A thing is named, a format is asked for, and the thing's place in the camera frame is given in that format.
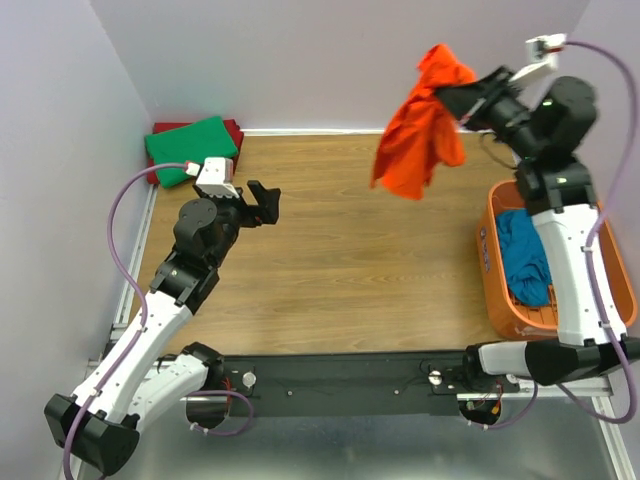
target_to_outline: folded red cloth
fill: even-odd
[[[464,163],[455,119],[434,90],[475,79],[473,71],[444,44],[429,50],[418,68],[420,80],[383,133],[371,175],[371,187],[382,179],[391,193],[415,200],[422,198],[438,163],[450,167]]]
[[[238,148],[238,154],[232,158],[233,171],[235,173],[236,168],[238,167],[238,160],[240,158],[240,147],[242,146],[242,140],[244,140],[244,132],[240,130],[240,127],[232,118],[229,120],[224,120],[223,123],[225,128],[227,129],[227,132],[229,133],[229,136],[233,140],[233,143],[235,143],[236,147]],[[186,127],[187,125],[191,125],[191,122],[159,122],[153,125],[152,131],[153,133],[168,132],[169,130],[173,130],[174,128]],[[147,165],[149,167],[155,165],[153,162],[153,158],[147,157]],[[147,174],[147,181],[152,185],[158,185],[160,183],[155,172]]]

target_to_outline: wooden tabletop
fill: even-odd
[[[463,135],[464,166],[439,166],[422,201],[396,198],[369,189],[378,138],[245,139],[234,184],[281,188],[280,221],[241,231],[220,283],[167,352],[194,341],[249,354],[449,349],[498,338],[474,228],[489,188],[509,170],[487,157],[477,135]],[[491,148],[509,160],[504,147]],[[194,197],[189,184],[159,190],[143,286]]]

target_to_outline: folded green cloth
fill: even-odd
[[[211,117],[186,127],[144,137],[147,152],[156,165],[161,163],[195,162],[202,165],[207,157],[232,158],[238,149],[222,118]],[[189,176],[176,168],[157,171],[163,187],[172,187],[185,181]]]

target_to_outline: orange basket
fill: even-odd
[[[489,192],[487,209],[476,231],[489,320],[500,335],[509,339],[555,337],[558,331],[558,311],[553,286],[549,285],[551,303],[544,307],[522,304],[507,287],[495,217],[507,210],[519,208],[524,208],[524,201],[515,182],[508,180],[498,183]],[[629,327],[636,319],[636,298],[607,222],[600,230],[599,238],[614,303],[620,318]]]

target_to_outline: white wall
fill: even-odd
[[[570,31],[588,0],[91,0],[153,119],[379,128],[448,43],[480,76]]]
[[[47,480],[62,450],[42,411],[106,341],[122,280],[105,219],[150,122],[88,2],[2,4],[0,478]],[[125,258],[145,198],[123,205]]]
[[[640,41],[635,19],[640,16],[640,3],[628,0],[592,0],[572,38],[595,43],[621,57],[640,79],[640,57],[635,45]],[[590,82],[598,95],[600,118],[579,149],[581,160],[589,166],[601,198],[609,191],[613,171],[622,153],[629,118],[629,97],[621,75],[606,60],[595,54],[570,48],[561,56],[563,75],[576,75]],[[617,204],[612,213],[612,225],[625,264],[632,277],[634,291],[640,299],[640,147],[633,153],[633,166],[623,181]],[[631,334],[640,336],[640,321]],[[640,384],[640,364],[634,365]],[[618,415],[626,411],[628,394],[621,372],[612,376]],[[629,455],[637,475],[640,475],[640,415],[621,427]]]

